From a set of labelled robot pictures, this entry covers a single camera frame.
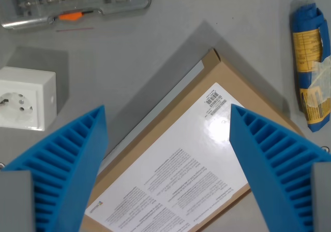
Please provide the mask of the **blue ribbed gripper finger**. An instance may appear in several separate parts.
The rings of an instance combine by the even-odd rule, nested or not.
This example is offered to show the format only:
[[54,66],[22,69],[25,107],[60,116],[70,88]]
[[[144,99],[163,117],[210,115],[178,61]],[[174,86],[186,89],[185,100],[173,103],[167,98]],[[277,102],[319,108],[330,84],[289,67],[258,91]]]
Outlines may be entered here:
[[31,173],[36,231],[79,231],[107,148],[106,112],[100,106],[4,167]]
[[312,169],[315,163],[330,163],[330,154],[235,104],[230,143],[269,231],[314,231]]

